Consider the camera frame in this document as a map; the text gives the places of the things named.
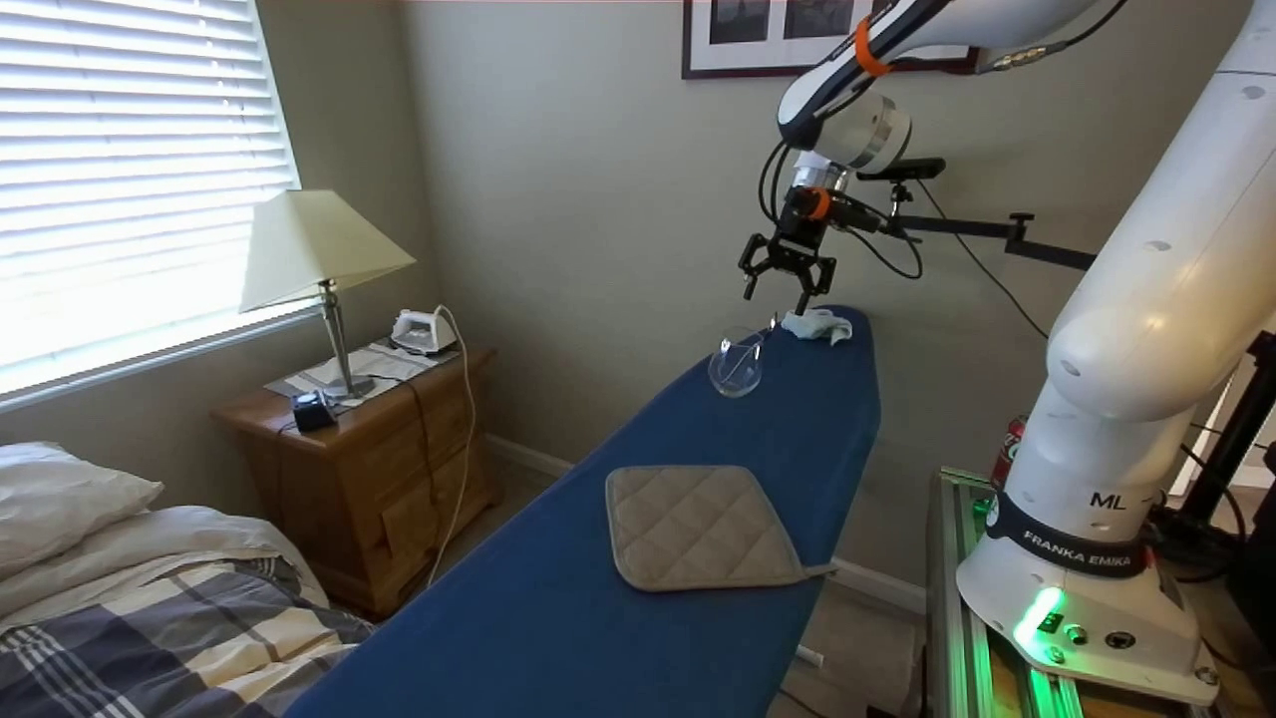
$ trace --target clear glass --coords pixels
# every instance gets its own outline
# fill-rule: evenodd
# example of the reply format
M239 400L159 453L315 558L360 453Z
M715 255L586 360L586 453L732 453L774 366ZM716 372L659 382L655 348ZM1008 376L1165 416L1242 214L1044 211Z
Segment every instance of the clear glass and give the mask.
M716 349L711 355L707 372L716 396L725 400L746 400L756 392L762 382L762 355L764 355L764 339L776 325L776 319L764 324L764 332L732 341L720 339Z

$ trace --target floor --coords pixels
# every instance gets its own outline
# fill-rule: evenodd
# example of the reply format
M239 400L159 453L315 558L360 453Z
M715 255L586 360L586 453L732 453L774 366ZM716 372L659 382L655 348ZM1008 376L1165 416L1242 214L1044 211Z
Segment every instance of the floor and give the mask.
M469 530L454 537L447 561L475 549L491 530L517 514L544 480L495 465L502 502L491 505ZM844 587L824 587L806 624L801 654L792 659L764 718L893 718L918 712L918 648L921 618L873 606Z

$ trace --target quilted pad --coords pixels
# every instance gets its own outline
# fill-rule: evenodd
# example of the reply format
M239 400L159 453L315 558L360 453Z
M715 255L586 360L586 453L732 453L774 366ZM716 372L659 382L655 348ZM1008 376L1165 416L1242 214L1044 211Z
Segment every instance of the quilted pad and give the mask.
M801 565L746 465L619 465L607 521L614 565L637 589L790 587L829 571Z

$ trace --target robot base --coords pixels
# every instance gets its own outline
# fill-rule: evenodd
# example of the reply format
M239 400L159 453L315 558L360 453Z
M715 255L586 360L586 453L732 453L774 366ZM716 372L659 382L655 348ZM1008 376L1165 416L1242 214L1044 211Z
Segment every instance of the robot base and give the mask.
M1156 695L1188 704L1214 700L1221 676L1196 618L1160 583L1073 575L1008 537L980 537L955 565L964 606L1044 675Z

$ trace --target lamp shade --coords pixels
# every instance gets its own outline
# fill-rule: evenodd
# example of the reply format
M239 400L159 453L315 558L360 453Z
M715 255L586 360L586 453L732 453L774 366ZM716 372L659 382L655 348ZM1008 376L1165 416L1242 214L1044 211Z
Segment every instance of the lamp shade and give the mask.
M284 192L255 206L239 305L370 283L414 263L336 192Z

